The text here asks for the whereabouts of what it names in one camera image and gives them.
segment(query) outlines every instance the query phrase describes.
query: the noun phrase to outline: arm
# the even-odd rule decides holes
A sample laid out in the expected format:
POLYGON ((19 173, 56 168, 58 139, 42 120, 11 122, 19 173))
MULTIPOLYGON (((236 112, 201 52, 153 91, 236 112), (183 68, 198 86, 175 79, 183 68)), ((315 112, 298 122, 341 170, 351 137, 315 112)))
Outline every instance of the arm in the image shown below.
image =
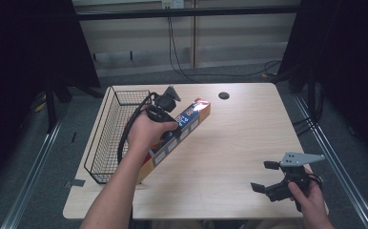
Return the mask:
POLYGON ((163 133, 176 127, 176 122, 153 122, 142 112, 128 135, 128 152, 93 202, 80 228, 128 228, 143 159, 163 133))
POLYGON ((289 182, 288 188, 294 198, 300 203, 305 225, 309 229, 333 229, 324 204, 323 194, 317 183, 310 182, 308 197, 293 182, 289 182))

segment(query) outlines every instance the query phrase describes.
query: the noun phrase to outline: gray carpet floor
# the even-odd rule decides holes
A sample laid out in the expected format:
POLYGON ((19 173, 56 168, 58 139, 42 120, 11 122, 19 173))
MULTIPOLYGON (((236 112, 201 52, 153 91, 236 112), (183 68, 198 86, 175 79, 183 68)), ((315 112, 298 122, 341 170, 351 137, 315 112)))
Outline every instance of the gray carpet floor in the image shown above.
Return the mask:
MULTIPOLYGON (((99 91, 105 91, 111 85, 128 84, 266 82, 267 79, 261 77, 260 73, 244 75, 263 68, 264 65, 246 65, 185 71, 186 74, 207 74, 197 76, 183 76, 168 71, 101 77, 102 87, 99 91)), ((269 70, 270 73, 275 71, 276 68, 269 70)), ((303 119, 294 95, 288 89, 288 82, 280 82, 276 86, 291 120, 294 122, 303 119)), ((78 228, 81 223, 80 220, 65 219, 62 215, 70 191, 65 187, 65 183, 74 179, 102 99, 76 89, 71 89, 71 92, 71 103, 56 102, 59 116, 63 115, 62 124, 18 228, 78 228)), ((306 96, 306 89, 301 94, 306 96)), ((326 98, 319 124, 352 181, 368 202, 368 149, 365 142, 350 134, 347 120, 326 98)), ((48 117, 45 108, 39 113, 31 112, 26 117, 19 143, 0 173, 0 227, 30 172, 46 137, 47 128, 48 117)), ((299 140, 305 153, 323 154, 311 132, 300 135, 299 140)), ((326 180, 323 192, 330 210, 330 219, 336 228, 365 228, 328 161, 314 163, 312 168, 326 180)))

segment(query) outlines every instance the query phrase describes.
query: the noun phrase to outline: hand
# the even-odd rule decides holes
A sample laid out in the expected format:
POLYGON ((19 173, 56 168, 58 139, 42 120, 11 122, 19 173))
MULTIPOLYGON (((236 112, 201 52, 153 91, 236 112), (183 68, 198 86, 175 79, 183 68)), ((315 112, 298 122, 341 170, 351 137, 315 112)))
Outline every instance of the hand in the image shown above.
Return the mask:
POLYGON ((153 144, 160 140, 163 133, 173 131, 177 126, 178 123, 176 122, 151 121, 146 113, 142 111, 128 134, 129 148, 137 149, 139 152, 147 152, 153 144))
POLYGON ((307 228, 334 228, 327 216, 323 194, 316 182, 310 182, 307 196, 303 194, 294 182, 289 182, 288 188, 294 195, 294 198, 301 205, 303 218, 307 228))

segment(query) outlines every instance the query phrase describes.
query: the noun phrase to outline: forearm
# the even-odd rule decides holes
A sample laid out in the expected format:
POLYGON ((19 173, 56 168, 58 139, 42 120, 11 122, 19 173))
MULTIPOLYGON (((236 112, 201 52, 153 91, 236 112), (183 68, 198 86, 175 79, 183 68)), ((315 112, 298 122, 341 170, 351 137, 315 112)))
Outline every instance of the forearm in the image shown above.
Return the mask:
POLYGON ((146 150, 130 149, 104 186, 81 228, 128 228, 133 194, 146 150))

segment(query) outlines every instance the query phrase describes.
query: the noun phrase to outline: light wood table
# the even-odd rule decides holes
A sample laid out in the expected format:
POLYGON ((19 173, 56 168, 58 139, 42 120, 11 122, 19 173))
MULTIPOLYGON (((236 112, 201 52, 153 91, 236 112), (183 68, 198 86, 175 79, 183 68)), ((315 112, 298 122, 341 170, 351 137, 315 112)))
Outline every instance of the light wood table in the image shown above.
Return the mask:
MULTIPOLYGON (((168 85, 114 86, 116 91, 149 90, 163 94, 168 85)), ((301 218, 288 199, 271 202, 250 182, 266 186, 283 180, 280 170, 263 161, 281 161, 287 151, 301 152, 276 86, 251 84, 174 85, 181 97, 176 116, 197 97, 211 102, 210 116, 159 164, 133 200, 134 219, 286 219, 301 218), (229 99, 218 94, 226 92, 229 99)), ((100 116, 94 123, 97 126, 100 116)), ((64 208, 67 219, 82 219, 103 188, 84 169, 93 129, 64 208)))

